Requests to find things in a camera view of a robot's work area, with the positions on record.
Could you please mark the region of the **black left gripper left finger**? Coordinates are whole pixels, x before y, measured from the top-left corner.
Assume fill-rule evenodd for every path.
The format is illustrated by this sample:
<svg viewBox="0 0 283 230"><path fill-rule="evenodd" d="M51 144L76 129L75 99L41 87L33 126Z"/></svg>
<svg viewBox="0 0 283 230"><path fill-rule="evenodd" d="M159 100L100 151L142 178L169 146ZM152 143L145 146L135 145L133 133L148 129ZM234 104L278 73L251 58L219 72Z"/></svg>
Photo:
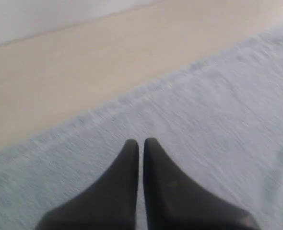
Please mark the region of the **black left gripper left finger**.
<svg viewBox="0 0 283 230"><path fill-rule="evenodd" d="M133 230L139 147L128 139L110 167L85 191L47 212L38 230Z"/></svg>

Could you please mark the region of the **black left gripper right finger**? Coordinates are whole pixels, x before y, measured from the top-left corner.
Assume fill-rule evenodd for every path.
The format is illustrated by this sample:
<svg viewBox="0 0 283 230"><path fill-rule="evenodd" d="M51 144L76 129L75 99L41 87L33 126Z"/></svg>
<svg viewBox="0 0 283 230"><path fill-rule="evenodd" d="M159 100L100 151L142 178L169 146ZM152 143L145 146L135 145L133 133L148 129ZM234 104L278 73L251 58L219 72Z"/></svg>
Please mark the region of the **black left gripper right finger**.
<svg viewBox="0 0 283 230"><path fill-rule="evenodd" d="M150 230L258 229L248 211L189 178L155 138L144 143L143 188Z"/></svg>

